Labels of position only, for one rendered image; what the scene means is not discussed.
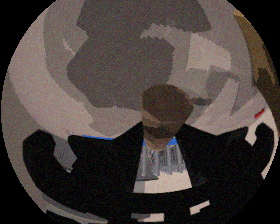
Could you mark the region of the brown-handled metal tool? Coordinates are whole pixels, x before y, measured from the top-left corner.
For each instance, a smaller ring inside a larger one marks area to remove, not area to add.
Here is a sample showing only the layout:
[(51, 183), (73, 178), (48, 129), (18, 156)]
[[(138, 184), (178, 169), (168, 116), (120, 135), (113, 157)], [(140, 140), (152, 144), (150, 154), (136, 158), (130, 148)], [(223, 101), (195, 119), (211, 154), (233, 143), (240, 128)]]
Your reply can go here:
[(194, 111), (189, 93), (174, 84), (154, 84), (141, 93), (141, 119), (147, 147), (164, 151)]

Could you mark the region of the blue tape strip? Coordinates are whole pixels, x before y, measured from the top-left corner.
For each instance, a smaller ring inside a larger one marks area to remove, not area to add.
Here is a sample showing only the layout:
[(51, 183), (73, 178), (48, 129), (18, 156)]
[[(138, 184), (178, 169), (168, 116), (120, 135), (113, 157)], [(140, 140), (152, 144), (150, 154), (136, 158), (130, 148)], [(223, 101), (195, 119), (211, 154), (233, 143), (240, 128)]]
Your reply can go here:
[[(114, 139), (114, 138), (105, 138), (105, 137), (95, 137), (95, 138), (110, 139), (110, 141), (112, 141), (112, 139)], [(170, 142), (167, 142), (167, 144), (177, 144), (176, 138), (172, 138)], [(145, 139), (144, 139), (144, 142), (142, 142), (142, 146), (146, 146)]]

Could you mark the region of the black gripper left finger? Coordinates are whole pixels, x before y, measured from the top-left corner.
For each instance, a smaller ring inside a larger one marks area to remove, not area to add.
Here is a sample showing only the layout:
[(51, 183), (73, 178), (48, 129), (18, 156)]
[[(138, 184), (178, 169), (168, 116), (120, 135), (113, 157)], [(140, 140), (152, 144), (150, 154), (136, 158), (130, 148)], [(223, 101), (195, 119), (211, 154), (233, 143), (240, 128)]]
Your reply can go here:
[(85, 158), (114, 166), (126, 187), (126, 192), (134, 191), (139, 161), (144, 142), (144, 128), (142, 121), (137, 122), (124, 134), (112, 141), (95, 137), (76, 136), (67, 137), (67, 143), (75, 157)]

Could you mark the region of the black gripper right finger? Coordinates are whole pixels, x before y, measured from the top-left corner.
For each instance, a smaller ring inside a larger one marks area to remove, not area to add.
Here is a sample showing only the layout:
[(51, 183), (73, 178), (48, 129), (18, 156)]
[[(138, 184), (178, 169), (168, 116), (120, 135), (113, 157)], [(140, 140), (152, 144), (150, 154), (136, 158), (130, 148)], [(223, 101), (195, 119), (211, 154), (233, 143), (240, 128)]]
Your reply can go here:
[(184, 123), (184, 126), (181, 126), (179, 132), (175, 134), (175, 138), (179, 143), (191, 186), (204, 184), (204, 178), (214, 169), (227, 146), (242, 141), (246, 138), (247, 132), (249, 132), (249, 128), (245, 126), (236, 131), (232, 129), (230, 132), (215, 136), (215, 134), (204, 132), (202, 129)]

